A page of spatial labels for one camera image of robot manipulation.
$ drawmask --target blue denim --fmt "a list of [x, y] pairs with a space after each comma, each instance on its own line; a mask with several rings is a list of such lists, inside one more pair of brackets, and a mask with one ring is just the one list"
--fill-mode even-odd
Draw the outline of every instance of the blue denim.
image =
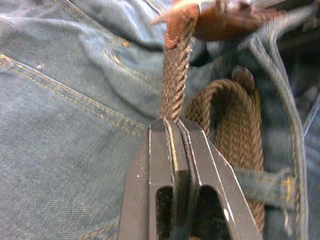
[[[170, 4], [0, 2], [3, 239], [117, 238], [128, 165], [160, 110], [166, 25], [149, 22]], [[313, 12], [228, 42], [191, 43], [186, 101], [236, 65], [255, 78], [266, 172], [235, 172], [246, 197], [266, 204], [265, 240], [315, 239], [319, 225], [320, 101], [295, 95], [315, 86], [295, 90], [288, 66], [299, 61], [283, 61], [276, 43]]]

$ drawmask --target clamp jaw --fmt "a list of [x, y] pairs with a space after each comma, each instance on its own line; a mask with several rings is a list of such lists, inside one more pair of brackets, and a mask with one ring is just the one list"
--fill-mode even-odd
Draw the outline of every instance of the clamp jaw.
[[130, 163], [118, 240], [262, 239], [236, 176], [195, 123], [152, 122]]

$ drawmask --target metal clamp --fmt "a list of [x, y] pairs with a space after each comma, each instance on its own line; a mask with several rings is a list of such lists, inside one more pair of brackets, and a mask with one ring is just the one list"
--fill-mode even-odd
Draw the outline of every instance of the metal clamp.
[[262, 239], [236, 176], [195, 123], [148, 128], [125, 181], [118, 240]]

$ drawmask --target denim fabric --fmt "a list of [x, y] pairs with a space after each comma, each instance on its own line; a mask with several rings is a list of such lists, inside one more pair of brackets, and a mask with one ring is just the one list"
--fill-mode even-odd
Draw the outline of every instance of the denim fabric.
[[313, 105], [304, 124], [304, 142], [306, 157], [307, 186], [309, 198], [309, 232], [310, 239], [317, 239], [316, 229], [320, 225], [320, 94]]
[[[160, 109], [166, 26], [149, 22], [170, 4], [0, 2], [4, 239], [116, 239], [126, 170]], [[317, 232], [317, 195], [307, 194], [307, 180], [317, 191], [319, 170], [308, 168], [306, 178], [304, 146], [306, 159], [318, 164], [318, 108], [311, 101], [303, 132], [290, 68], [276, 44], [313, 11], [301, 8], [229, 42], [191, 43], [186, 101], [229, 78], [236, 65], [247, 67], [259, 88], [266, 173], [235, 172], [246, 196], [266, 203], [266, 240], [306, 240], [308, 227], [312, 237]]]

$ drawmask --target brown braided belt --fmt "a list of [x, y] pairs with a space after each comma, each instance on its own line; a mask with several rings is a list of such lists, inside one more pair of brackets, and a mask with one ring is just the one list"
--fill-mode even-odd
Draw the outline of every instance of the brown braided belt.
[[[193, 21], [185, 29], [175, 48], [166, 47], [163, 60], [161, 119], [179, 119], [184, 101]], [[209, 136], [213, 109], [217, 115], [214, 145], [233, 166], [263, 171], [260, 118], [256, 111], [252, 75], [237, 68], [228, 79], [216, 80], [187, 104], [184, 116], [196, 122]], [[247, 199], [258, 229], [264, 228], [264, 204]]]

